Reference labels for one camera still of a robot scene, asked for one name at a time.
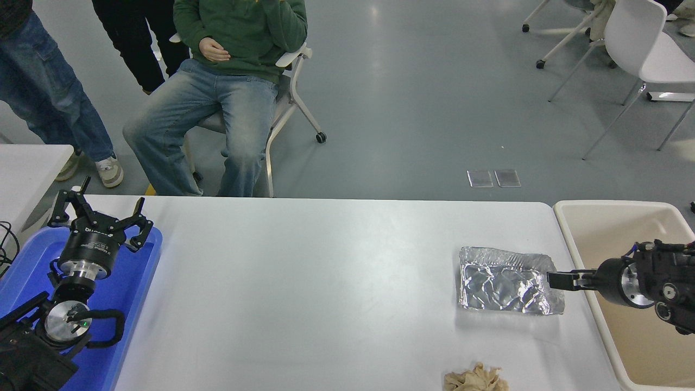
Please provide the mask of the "seated person's right hand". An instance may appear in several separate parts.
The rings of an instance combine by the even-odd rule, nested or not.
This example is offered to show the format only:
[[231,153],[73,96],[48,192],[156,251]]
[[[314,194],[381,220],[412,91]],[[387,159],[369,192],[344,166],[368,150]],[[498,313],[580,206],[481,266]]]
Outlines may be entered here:
[[229,52],[211,37],[202,38],[198,47],[201,55],[210,62],[224,62],[231,59]]

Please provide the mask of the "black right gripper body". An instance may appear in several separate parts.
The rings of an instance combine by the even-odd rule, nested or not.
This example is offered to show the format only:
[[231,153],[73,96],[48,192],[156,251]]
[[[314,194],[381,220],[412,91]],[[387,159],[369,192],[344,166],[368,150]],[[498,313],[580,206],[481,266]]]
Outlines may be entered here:
[[605,300],[633,307],[634,273],[623,259],[608,259],[596,270],[596,287]]

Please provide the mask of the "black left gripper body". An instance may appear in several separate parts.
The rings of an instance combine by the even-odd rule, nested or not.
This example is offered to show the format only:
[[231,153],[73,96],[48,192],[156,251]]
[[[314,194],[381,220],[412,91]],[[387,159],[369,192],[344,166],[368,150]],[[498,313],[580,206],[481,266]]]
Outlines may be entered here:
[[59,269],[71,272],[79,264],[93,264],[97,272],[112,272],[125,228],[119,222],[103,221],[92,228],[88,222],[73,220],[71,233],[59,257]]

